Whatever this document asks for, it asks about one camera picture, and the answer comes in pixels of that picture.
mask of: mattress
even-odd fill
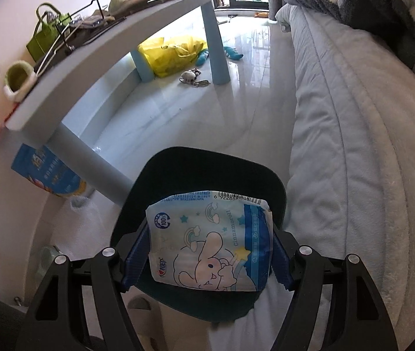
[[[403,350],[415,338],[415,75],[365,31],[282,9],[297,87],[285,229],[322,255],[360,255]],[[321,347],[330,293],[310,350]],[[245,317],[210,331],[212,350],[269,350],[291,297],[272,275]]]

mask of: blue table leg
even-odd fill
[[[225,57],[224,44],[221,33],[218,30],[212,1],[201,6],[203,14],[204,30],[206,31],[207,47],[209,48],[209,59],[211,62],[212,82],[214,84],[225,84],[230,82],[227,58]]]
[[[136,65],[136,69],[138,70],[139,76],[141,77],[143,83],[154,80],[154,72],[150,68],[149,63],[147,63],[146,58],[141,53],[139,53],[137,49],[131,51],[131,57],[134,61],[134,64]]]

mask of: yellow plastic bag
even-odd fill
[[[205,48],[207,43],[203,39],[181,35],[167,41],[163,37],[146,39],[138,50],[146,57],[154,74],[164,78],[184,70]]]

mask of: yellow star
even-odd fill
[[[245,247],[239,248],[235,251],[235,256],[238,260],[245,260],[248,261],[248,255],[250,254],[250,251],[247,251]]]

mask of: table leg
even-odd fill
[[[149,66],[149,63],[147,63],[146,58],[141,53],[139,53],[137,49],[131,51],[131,57],[134,61],[134,64],[136,65],[136,69],[138,70],[139,76],[141,77],[141,81],[143,83],[147,83],[154,80],[154,72]]]
[[[63,123],[47,147],[73,172],[118,206],[123,206],[133,182],[81,141]]]
[[[228,72],[227,58],[225,57],[224,44],[221,33],[218,30],[212,1],[202,5],[201,12],[209,48],[212,82],[217,85],[228,83],[230,82],[230,74]]]

